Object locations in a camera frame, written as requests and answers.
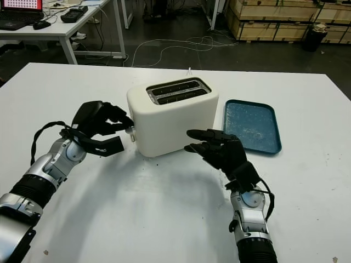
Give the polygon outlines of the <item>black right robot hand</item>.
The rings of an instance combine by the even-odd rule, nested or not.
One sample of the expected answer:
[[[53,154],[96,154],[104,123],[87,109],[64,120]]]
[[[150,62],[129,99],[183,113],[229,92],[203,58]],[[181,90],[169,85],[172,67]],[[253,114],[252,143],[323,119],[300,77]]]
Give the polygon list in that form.
[[[235,135],[214,129],[191,129],[186,134],[199,143],[191,143],[184,149],[199,154],[205,162],[221,170],[230,181],[235,179],[233,172],[247,162],[242,143]]]

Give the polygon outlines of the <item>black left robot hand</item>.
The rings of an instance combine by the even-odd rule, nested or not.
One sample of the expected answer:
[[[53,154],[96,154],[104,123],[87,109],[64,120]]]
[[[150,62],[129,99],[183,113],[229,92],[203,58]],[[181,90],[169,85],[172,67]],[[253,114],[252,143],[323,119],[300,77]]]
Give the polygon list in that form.
[[[89,138],[97,134],[111,135],[133,126],[134,122],[123,109],[102,101],[85,102],[72,120],[72,128]]]

